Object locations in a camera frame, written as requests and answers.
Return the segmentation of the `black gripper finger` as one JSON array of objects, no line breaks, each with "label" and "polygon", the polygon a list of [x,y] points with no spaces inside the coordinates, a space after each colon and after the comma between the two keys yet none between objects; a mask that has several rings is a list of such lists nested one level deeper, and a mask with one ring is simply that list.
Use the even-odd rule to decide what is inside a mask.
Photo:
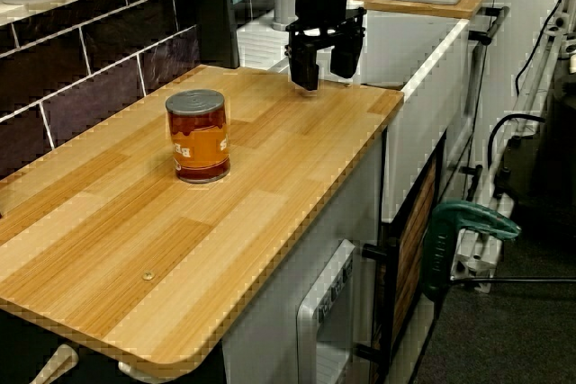
[{"label": "black gripper finger", "polygon": [[331,52],[330,72],[343,78],[352,78],[356,72],[363,47],[363,35],[345,35]]},{"label": "black gripper finger", "polygon": [[311,42],[291,40],[287,45],[291,79],[307,91],[318,89],[320,68],[317,52],[318,49]]}]

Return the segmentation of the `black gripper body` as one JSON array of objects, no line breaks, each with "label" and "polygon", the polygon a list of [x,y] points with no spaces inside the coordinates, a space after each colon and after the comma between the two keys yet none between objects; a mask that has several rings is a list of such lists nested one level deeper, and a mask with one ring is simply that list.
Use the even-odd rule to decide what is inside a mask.
[{"label": "black gripper body", "polygon": [[365,9],[349,9],[347,0],[295,0],[297,20],[288,25],[288,50],[301,49],[308,30],[318,29],[319,48],[335,46],[340,50],[360,50],[365,28]]}]

